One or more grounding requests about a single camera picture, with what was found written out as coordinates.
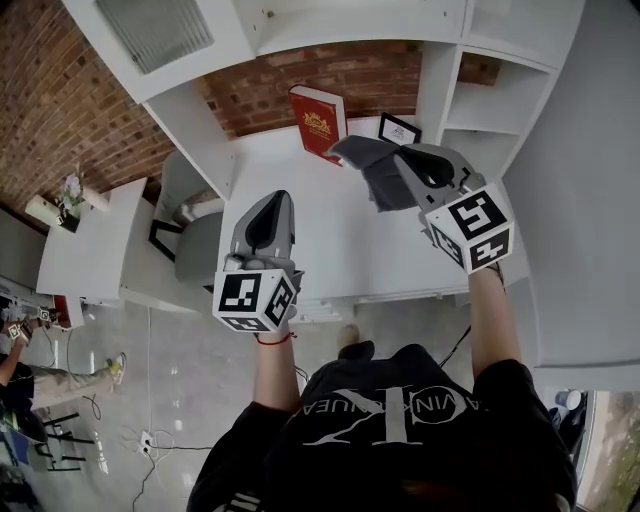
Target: book cover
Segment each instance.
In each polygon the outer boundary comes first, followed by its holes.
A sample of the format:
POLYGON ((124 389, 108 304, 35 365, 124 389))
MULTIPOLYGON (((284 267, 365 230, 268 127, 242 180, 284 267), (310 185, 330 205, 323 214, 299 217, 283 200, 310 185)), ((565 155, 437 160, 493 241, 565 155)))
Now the book cover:
POLYGON ((304 149, 336 165, 339 158, 325 156, 328 149, 347 136, 347 119, 341 96, 302 85, 289 90, 304 149))

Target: power strip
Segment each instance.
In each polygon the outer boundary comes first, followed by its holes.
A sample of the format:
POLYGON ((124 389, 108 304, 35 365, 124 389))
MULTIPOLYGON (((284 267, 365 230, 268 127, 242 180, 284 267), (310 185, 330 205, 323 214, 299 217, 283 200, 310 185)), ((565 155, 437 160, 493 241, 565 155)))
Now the power strip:
POLYGON ((142 431, 140 435, 140 442, 138 443, 138 451, 143 455, 149 455, 149 450, 153 446, 153 437, 149 434, 149 432, 142 431))

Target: gray floor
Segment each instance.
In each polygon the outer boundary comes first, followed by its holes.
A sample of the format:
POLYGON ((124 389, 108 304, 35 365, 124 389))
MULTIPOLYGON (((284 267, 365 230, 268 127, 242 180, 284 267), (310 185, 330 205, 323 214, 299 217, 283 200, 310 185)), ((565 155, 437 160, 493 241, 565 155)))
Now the gray floor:
MULTIPOLYGON (((67 368, 67 348, 71 369, 78 373, 90 371, 92 357, 100 368, 106 357, 123 350, 129 364, 125 381, 115 393, 98 398, 100 421, 94 419, 87 400, 53 411, 54 415, 79 411, 82 417, 74 422, 74 433, 100 442, 78 450, 89 460, 82 472, 25 472, 47 511, 129 511, 151 463, 132 452, 135 447, 128 439, 151 424, 151 430, 171 433, 176 446, 214 444, 251 398, 255 342, 247 335, 232 333, 213 318, 152 310, 148 345, 146 308, 127 303, 123 310, 92 308, 87 313, 94 319, 88 318, 85 327, 73 332, 69 346, 66 333, 51 331, 54 343, 58 340, 58 367, 67 368)), ((448 299, 414 300, 365 305, 357 309, 356 319, 363 335, 376 342, 376 357, 388 357, 408 343, 420 343, 440 361, 469 325, 469 310, 468 306, 456 309, 448 299)), ((331 361, 339 327, 296 326, 297 364, 311 374, 331 361)), ((42 365, 52 362, 53 354, 41 334, 24 360, 42 365)), ((468 340, 445 369, 470 389, 468 340)), ((168 446, 171 438, 159 433, 157 442, 168 446)), ((184 510, 206 455, 206 451, 174 450, 159 461, 157 475, 147 481, 136 510, 184 510)))

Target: white desk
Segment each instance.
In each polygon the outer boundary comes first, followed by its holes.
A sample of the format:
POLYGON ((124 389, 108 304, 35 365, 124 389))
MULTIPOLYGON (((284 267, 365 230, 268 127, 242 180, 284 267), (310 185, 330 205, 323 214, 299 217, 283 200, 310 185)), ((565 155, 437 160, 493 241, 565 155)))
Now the white desk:
MULTIPOLYGON (((368 119, 349 122, 351 134, 375 136, 376 130, 377 123, 368 119)), ((299 137, 298 128, 292 127, 238 141, 218 268, 240 217, 265 195, 283 189, 295 209, 292 259, 306 271, 298 308, 303 320, 346 319, 345 305, 467 291, 466 274, 421 232, 417 207, 379 213, 360 171, 306 152, 299 137), (243 144, 250 153, 242 154, 243 144), (284 158, 283 148, 290 148, 284 158)), ((515 273, 505 269, 508 281, 528 274, 519 237, 508 260, 509 267, 516 264, 515 273), (523 264, 517 264, 523 258, 523 264)))
POLYGON ((145 183, 141 179, 111 190, 107 212, 83 203, 76 233, 51 228, 39 293, 125 299, 165 310, 207 309, 210 294, 179 283, 173 262, 148 242, 154 208, 142 199, 145 183))

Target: gray chair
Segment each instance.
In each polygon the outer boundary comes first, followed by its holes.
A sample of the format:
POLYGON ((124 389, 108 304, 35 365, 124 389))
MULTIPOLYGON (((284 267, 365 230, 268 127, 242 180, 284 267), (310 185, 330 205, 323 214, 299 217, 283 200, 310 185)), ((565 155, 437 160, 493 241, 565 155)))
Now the gray chair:
POLYGON ((186 227, 173 223, 178 207, 190 197, 211 190, 180 151, 174 151, 162 166, 162 190, 149 241, 175 263, 175 276, 186 285, 203 286, 212 291, 218 265, 218 245, 222 228, 222 213, 197 218, 186 227), (161 232, 177 233, 175 253, 158 237, 161 232))

